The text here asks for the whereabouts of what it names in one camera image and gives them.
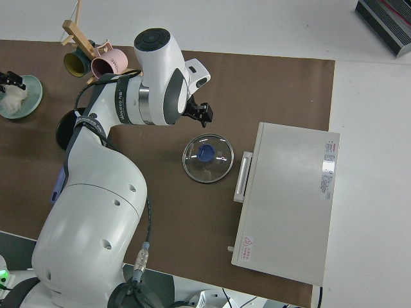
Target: cable connector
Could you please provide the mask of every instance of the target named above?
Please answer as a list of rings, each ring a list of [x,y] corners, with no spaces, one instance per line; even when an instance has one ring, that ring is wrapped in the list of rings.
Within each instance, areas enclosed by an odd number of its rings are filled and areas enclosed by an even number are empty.
[[[150,243],[144,242],[143,247],[141,247],[141,250],[137,255],[136,263],[134,264],[134,273],[132,278],[134,282],[140,283],[141,276],[143,276],[143,273],[146,270],[149,247]]]

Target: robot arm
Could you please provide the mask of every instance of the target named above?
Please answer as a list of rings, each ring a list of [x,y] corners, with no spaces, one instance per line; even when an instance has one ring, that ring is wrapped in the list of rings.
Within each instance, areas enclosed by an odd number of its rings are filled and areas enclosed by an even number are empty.
[[[64,164],[67,181],[33,252],[40,283],[20,307],[117,307],[123,259],[147,188],[134,163],[101,139],[118,124],[171,125],[190,116],[205,126],[212,120],[208,104],[193,99],[210,74],[198,60],[184,61],[168,31],[146,30],[134,47],[143,76],[102,76],[77,120]]]

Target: warning label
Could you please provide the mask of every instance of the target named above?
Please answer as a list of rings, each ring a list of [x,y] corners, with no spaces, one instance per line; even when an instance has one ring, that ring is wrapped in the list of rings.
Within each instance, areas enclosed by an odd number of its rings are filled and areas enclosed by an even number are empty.
[[[325,146],[324,160],[322,161],[322,176],[320,183],[320,196],[326,200],[333,194],[333,180],[335,172],[336,143],[328,141]]]
[[[252,245],[254,244],[254,238],[251,236],[243,236],[243,242],[241,244],[240,260],[250,262]]]

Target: brown table mat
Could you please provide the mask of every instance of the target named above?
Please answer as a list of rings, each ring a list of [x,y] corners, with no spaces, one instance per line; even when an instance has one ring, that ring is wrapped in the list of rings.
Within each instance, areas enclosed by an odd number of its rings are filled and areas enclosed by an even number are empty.
[[[0,71],[32,74],[43,85],[34,113],[13,121],[0,117],[0,230],[36,239],[50,211],[64,157],[55,129],[87,80],[64,68],[63,55],[72,50],[56,42],[0,41]],[[138,67],[133,48],[122,50]],[[240,220],[241,204],[232,199],[241,156],[254,149],[258,123],[328,130],[334,61],[193,51],[184,57],[199,59],[211,73],[195,98],[210,103],[213,123],[202,128],[182,118],[174,126],[118,126],[111,132],[147,181],[153,205],[148,267],[309,307],[310,285],[233,266],[227,246],[234,245]],[[222,135],[234,148],[232,170],[214,184],[190,179],[181,164],[184,147],[201,133]],[[143,216],[125,262],[134,263],[145,232]]]

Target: glass pot lid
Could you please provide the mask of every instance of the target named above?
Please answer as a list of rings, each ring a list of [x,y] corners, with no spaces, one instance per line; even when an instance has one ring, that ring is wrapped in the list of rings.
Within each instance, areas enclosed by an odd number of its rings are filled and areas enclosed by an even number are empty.
[[[186,173],[200,183],[223,178],[234,162],[231,144],[222,136],[206,133],[191,140],[182,155]]]

